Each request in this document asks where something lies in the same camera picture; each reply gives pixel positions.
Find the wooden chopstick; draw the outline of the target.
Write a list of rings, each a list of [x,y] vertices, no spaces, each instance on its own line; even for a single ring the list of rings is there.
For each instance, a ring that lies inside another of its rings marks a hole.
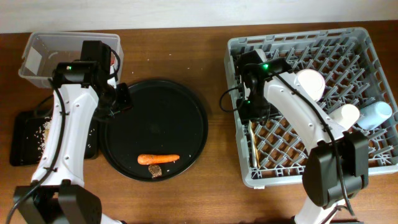
[[[250,137],[250,144],[251,144],[251,155],[252,155],[252,166],[257,167],[257,160],[256,160],[256,144],[254,143],[254,133],[252,131],[252,122],[248,122],[248,133]]]

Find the pink plastic bowl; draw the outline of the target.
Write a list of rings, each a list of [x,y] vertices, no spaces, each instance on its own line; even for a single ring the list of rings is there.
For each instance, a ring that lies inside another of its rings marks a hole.
[[[307,94],[316,102],[320,101],[325,91],[325,79],[316,70],[304,69],[297,73],[297,80]]]

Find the rice and peanut scraps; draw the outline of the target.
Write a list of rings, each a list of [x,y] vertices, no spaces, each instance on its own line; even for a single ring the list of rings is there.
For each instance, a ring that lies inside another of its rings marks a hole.
[[[34,133],[34,137],[38,138],[37,144],[39,145],[37,149],[42,154],[45,149],[45,143],[47,141],[47,135],[50,130],[52,118],[50,116],[46,116],[43,118],[38,118],[37,121],[39,122],[39,127],[37,128],[36,132]],[[97,152],[96,145],[97,145],[97,128],[98,123],[96,121],[92,121],[90,124],[90,128],[88,131],[88,137],[86,141],[86,151],[85,157],[91,158]]]

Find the small white cup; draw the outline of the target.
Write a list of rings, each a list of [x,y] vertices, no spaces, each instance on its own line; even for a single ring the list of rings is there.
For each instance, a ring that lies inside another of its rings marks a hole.
[[[360,111],[355,105],[345,104],[329,114],[345,130],[349,130],[359,119]]]

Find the light blue plastic cup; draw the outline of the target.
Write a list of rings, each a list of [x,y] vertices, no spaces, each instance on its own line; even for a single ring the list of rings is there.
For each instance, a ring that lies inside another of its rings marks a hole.
[[[373,130],[392,116],[392,108],[384,101],[377,101],[359,110],[357,125],[366,130]]]

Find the grey plate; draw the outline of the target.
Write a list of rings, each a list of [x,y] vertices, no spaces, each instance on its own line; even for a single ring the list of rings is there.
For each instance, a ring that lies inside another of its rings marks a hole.
[[[255,51],[258,54],[258,57],[261,59],[262,62],[266,62],[267,61],[266,54],[265,54],[265,52],[262,49],[256,49]]]

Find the white plastic fork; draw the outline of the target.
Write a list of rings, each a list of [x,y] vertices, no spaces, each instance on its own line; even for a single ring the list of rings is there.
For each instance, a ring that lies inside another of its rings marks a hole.
[[[254,134],[252,125],[250,127],[250,131],[251,131],[251,139],[252,139],[252,153],[253,153],[253,158],[254,158],[253,164],[256,165],[256,167],[259,169],[260,162],[259,162],[259,156],[258,156],[258,150],[257,150],[256,135]]]

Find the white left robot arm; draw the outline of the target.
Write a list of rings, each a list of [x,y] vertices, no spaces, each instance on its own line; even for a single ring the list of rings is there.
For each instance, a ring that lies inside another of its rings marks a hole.
[[[27,223],[116,223],[101,200],[84,188],[83,163],[92,119],[106,121],[132,108],[118,70],[115,50],[100,40],[85,40],[80,59],[60,62],[48,79],[53,112],[47,142],[29,185],[16,187],[11,222],[19,212]]]

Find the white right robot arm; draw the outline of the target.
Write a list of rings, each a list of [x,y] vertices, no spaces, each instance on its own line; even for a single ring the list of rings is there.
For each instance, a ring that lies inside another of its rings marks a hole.
[[[308,151],[302,175],[307,199],[295,223],[329,223],[341,209],[351,211],[350,198],[369,182],[368,139],[348,124],[327,115],[299,82],[283,58],[270,61],[258,50],[224,61],[228,83],[239,90],[232,110],[236,125],[268,121],[273,106],[293,127]]]

